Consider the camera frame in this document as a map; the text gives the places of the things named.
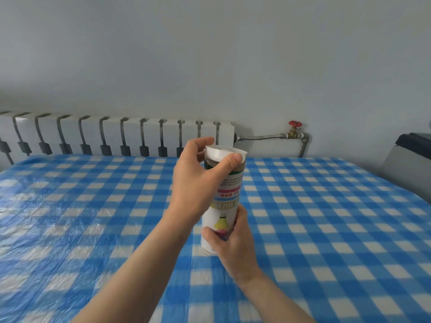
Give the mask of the blue white checked tablecloth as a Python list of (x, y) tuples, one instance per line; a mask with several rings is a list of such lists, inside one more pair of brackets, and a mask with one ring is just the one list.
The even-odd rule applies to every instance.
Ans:
[[(176, 159), (29, 157), (0, 173), (0, 323), (68, 322), (169, 205)], [(319, 322), (431, 323), (431, 205), (338, 158), (248, 158), (257, 261)]]

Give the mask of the white ribbed radiator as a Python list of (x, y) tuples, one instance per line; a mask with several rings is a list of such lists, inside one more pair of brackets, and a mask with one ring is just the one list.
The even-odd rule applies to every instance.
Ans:
[(0, 171), (30, 156), (179, 157), (189, 140), (232, 147), (230, 122), (0, 110)]

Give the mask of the person's right hand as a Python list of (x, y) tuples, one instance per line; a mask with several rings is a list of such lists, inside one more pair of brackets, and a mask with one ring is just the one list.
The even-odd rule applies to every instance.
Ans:
[(237, 209), (234, 229), (225, 241), (227, 249), (223, 252), (216, 252), (216, 254), (233, 280), (235, 274), (259, 268), (253, 235), (247, 221), (247, 210), (241, 204)]

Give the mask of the grey appliance with black top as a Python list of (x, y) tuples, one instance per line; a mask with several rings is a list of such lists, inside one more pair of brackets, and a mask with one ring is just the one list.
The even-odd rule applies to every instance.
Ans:
[(431, 133), (400, 135), (380, 175), (431, 203)]

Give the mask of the person's left hand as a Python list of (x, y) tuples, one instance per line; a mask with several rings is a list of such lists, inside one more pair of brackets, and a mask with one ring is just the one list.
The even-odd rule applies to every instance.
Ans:
[(192, 228), (209, 208), (218, 186), (210, 182), (210, 169), (200, 164), (204, 149), (214, 143), (213, 137), (189, 140), (173, 173), (172, 196), (166, 217), (178, 222), (180, 228)]

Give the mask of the white plastic tube cap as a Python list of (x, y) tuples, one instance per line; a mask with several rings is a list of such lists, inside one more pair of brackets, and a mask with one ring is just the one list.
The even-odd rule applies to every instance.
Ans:
[(238, 148), (212, 144), (206, 146), (205, 157), (214, 162), (221, 162), (229, 154), (238, 153), (242, 156), (241, 163), (246, 161), (247, 152)]

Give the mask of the person's right forearm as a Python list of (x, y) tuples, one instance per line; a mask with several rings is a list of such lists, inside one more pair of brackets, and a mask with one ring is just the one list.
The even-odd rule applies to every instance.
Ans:
[(261, 269), (246, 270), (233, 278), (264, 323), (316, 323)]

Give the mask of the white printed shuttlecock tube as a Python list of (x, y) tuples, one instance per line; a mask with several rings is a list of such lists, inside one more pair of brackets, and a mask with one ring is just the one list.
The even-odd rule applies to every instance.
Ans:
[(229, 238), (237, 217), (246, 152), (241, 152), (241, 155), (244, 161), (223, 179), (210, 207), (202, 215), (202, 227), (210, 228), (222, 240)]

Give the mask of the person's left forearm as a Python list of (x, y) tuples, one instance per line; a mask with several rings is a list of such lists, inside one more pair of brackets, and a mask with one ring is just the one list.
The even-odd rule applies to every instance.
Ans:
[(148, 323), (199, 216), (169, 208), (71, 323)]

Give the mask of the grey metal heating pipe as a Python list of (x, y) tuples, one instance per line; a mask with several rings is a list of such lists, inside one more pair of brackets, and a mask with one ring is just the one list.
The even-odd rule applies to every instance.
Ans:
[(307, 133), (298, 132), (296, 130), (290, 130), (288, 133), (280, 133), (273, 135), (260, 135), (260, 136), (244, 136), (234, 134), (235, 144), (238, 141), (261, 141), (261, 140), (273, 140), (273, 139), (282, 139), (282, 140), (300, 140), (300, 149), (298, 153), (298, 158), (303, 158), (305, 155), (306, 147), (310, 141), (310, 136)]

